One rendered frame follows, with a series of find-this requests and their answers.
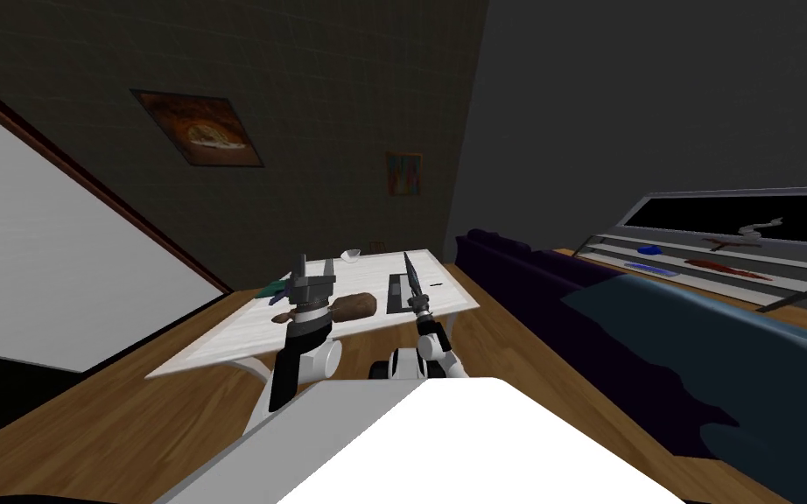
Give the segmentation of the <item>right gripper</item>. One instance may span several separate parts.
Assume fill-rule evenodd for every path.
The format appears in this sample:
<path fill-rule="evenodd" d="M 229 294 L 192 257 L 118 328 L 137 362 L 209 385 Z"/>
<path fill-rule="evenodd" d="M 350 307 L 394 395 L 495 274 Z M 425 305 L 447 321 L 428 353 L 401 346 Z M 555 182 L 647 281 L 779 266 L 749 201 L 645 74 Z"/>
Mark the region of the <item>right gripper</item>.
<path fill-rule="evenodd" d="M 423 293 L 423 288 L 421 288 L 418 281 L 418 275 L 407 252 L 403 253 L 403 259 L 408 278 L 408 285 L 411 288 L 412 297 L 408 300 L 411 311 L 415 314 L 417 319 L 433 319 L 430 309 L 429 296 Z"/>

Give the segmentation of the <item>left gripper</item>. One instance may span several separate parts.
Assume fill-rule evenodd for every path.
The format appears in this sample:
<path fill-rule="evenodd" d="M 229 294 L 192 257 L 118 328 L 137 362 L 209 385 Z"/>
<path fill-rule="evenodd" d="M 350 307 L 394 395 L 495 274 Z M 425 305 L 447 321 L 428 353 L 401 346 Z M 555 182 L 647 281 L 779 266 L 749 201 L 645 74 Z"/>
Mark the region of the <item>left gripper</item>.
<path fill-rule="evenodd" d="M 323 276 L 306 276 L 306 254 L 300 254 L 297 263 L 297 276 L 289 278 L 289 304 L 308 305 L 327 301 L 333 295 L 333 259 L 324 262 Z"/>

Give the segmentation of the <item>grey flat book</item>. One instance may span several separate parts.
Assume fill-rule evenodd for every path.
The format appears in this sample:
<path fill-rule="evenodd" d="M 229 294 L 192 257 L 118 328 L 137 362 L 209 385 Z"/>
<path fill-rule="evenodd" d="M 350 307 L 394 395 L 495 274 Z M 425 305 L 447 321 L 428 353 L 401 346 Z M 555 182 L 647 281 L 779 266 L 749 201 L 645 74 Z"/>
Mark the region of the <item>grey flat book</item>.
<path fill-rule="evenodd" d="M 409 277 L 403 274 L 391 274 L 389 276 L 387 293 L 387 314 L 412 313 L 409 300 L 412 298 L 412 290 L 409 284 Z"/>

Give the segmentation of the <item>brown bread loaf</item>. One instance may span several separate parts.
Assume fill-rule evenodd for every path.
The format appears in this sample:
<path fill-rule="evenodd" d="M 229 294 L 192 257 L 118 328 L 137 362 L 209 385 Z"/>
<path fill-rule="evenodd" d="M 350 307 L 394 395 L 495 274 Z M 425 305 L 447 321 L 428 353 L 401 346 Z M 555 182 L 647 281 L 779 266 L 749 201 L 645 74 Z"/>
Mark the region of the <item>brown bread loaf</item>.
<path fill-rule="evenodd" d="M 329 305 L 329 310 L 334 323 L 344 323 L 374 316 L 377 301 L 371 293 L 361 292 L 337 297 Z"/>

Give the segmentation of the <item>white table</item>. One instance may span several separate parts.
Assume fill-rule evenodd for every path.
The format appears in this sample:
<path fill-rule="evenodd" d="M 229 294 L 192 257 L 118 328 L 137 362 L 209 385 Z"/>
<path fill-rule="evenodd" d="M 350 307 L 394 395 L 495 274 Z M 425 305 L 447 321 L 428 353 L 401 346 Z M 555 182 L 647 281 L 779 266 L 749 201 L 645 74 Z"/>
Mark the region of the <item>white table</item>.
<path fill-rule="evenodd" d="M 478 303 L 427 249 L 407 251 L 423 291 L 430 298 L 430 309 L 439 319 L 478 307 Z M 387 314 L 389 276 L 405 273 L 404 252 L 364 255 L 349 264 L 340 258 L 333 260 L 336 282 L 333 296 L 369 292 L 376 298 L 377 314 L 360 320 L 333 325 L 329 337 L 333 340 L 415 321 L 413 313 Z M 430 284 L 444 283 L 430 287 Z M 170 375 L 194 368 L 220 365 L 261 354 L 275 353 L 283 348 L 285 326 L 271 319 L 291 309 L 285 299 L 269 305 L 267 298 L 253 299 L 237 312 L 207 331 L 192 344 L 179 351 L 147 374 L 148 379 Z"/>

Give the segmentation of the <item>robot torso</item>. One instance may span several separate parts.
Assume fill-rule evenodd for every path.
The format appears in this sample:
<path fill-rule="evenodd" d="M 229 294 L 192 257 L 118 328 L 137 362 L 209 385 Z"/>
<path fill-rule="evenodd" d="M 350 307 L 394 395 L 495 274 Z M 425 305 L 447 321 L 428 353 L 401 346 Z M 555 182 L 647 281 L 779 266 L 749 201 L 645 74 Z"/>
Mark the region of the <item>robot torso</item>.
<path fill-rule="evenodd" d="M 323 381 L 154 504 L 683 504 L 495 377 Z"/>

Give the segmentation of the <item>dark purple sofa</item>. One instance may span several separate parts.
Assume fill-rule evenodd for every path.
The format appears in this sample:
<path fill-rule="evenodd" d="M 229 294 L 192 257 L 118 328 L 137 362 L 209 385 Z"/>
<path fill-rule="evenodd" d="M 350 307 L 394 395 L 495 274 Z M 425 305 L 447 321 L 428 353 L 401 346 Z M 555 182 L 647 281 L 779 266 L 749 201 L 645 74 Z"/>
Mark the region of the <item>dark purple sofa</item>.
<path fill-rule="evenodd" d="M 670 454 L 807 504 L 807 330 L 480 229 L 455 262 Z"/>

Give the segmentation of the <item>grey shelf unit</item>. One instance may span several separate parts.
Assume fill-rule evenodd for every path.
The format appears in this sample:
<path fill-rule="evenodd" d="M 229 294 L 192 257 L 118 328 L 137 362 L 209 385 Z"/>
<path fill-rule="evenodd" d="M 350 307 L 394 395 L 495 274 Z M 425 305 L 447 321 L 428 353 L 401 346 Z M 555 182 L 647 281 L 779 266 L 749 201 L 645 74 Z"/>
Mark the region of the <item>grey shelf unit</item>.
<path fill-rule="evenodd" d="M 807 309 L 807 187 L 653 192 L 576 254 L 760 312 Z"/>

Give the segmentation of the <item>colourful wall picture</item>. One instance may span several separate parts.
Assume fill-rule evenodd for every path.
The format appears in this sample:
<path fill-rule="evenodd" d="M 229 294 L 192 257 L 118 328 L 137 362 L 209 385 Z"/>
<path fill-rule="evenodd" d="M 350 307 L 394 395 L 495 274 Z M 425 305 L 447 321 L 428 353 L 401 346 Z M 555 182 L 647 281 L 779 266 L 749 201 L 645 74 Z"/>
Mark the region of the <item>colourful wall picture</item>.
<path fill-rule="evenodd" d="M 391 196 L 417 196 L 421 193 L 423 154 L 389 151 L 384 155 L 384 163 Z"/>

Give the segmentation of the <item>brown framed wall picture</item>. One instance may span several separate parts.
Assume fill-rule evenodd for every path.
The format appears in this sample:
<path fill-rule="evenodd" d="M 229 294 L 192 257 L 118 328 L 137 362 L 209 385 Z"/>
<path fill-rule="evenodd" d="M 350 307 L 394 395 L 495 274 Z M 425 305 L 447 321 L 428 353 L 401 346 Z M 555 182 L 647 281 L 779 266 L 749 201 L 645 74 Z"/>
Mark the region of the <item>brown framed wall picture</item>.
<path fill-rule="evenodd" d="M 189 165 L 263 167 L 228 99 L 149 89 L 131 93 Z"/>

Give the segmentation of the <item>white panel with brown frame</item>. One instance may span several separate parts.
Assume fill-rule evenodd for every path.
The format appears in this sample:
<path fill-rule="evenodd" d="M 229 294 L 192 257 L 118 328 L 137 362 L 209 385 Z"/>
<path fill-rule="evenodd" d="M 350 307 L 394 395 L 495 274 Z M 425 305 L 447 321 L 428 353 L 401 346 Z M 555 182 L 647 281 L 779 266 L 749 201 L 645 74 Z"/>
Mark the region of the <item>white panel with brown frame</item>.
<path fill-rule="evenodd" d="M 85 372 L 225 283 L 0 100 L 0 358 Z"/>

